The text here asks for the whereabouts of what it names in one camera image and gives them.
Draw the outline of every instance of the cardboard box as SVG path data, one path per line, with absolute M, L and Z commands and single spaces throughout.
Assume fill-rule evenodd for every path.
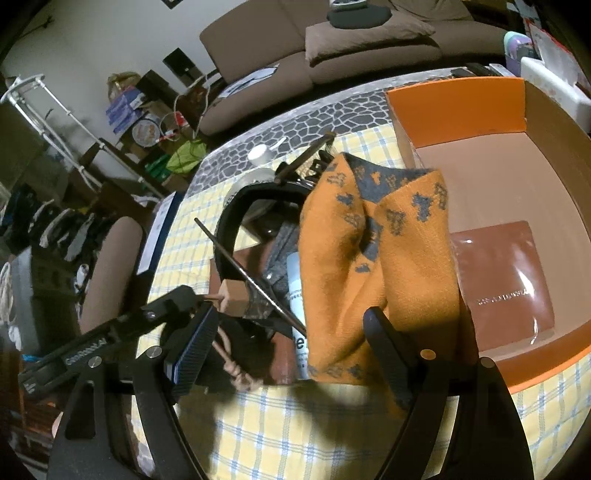
M 440 80 L 386 95 L 406 166 L 443 173 L 450 232 L 520 220 L 532 230 L 554 332 L 481 356 L 493 358 L 519 391 L 591 352 L 589 137 L 520 78 Z

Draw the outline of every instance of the brown sofa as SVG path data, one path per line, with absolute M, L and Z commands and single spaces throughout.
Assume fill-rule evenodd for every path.
M 261 67 L 279 66 L 269 79 L 214 102 L 203 117 L 202 133 L 219 134 L 254 113 L 296 97 L 305 101 L 306 93 L 338 80 L 503 55 L 505 30 L 475 22 L 460 0 L 444 0 L 453 3 L 452 17 L 459 20 L 447 20 L 450 15 L 440 7 L 443 0 L 409 2 L 371 0 L 374 5 L 399 9 L 419 5 L 418 16 L 427 17 L 436 29 L 431 37 L 331 58 L 314 67 L 305 58 L 306 27 L 326 21 L 329 0 L 247 0 L 238 5 L 200 35 L 223 79 L 232 83 Z

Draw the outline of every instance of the plastic bag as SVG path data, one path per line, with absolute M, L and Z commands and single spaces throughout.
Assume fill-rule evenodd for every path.
M 107 79 L 109 101 L 115 100 L 127 87 L 136 85 L 141 76 L 135 72 L 114 73 Z

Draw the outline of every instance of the brown booklet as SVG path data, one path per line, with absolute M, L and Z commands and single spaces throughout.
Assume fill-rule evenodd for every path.
M 451 234 L 462 296 L 482 352 L 554 328 L 548 286 L 526 221 Z

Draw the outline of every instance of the table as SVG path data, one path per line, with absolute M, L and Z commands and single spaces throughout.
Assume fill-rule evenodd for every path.
M 447 77 L 434 70 L 379 80 L 303 105 L 266 122 L 212 152 L 204 160 L 177 218 L 155 275 L 151 299 L 180 284 L 207 292 L 211 243 L 194 224 L 198 216 L 214 229 L 225 193 L 249 168 L 253 145 L 287 135 L 289 142 L 271 163 L 291 161 L 325 129 L 339 134 L 335 148 L 375 163 L 404 167 L 383 91 Z M 236 248 L 254 243 L 239 235 Z M 158 342 L 159 331 L 140 339 L 138 353 Z M 591 355 L 555 377 L 513 395 L 524 425 L 536 478 L 562 457 L 591 408 Z M 457 410 L 449 398 L 426 470 L 434 475 L 447 452 Z M 197 458 L 212 478 L 371 479 L 384 461 L 404 420 L 393 414 L 383 391 L 354 385 L 304 382 L 264 387 L 231 397 L 194 388 L 179 405 L 180 423 Z M 139 459 L 150 464 L 137 409 L 132 424 Z

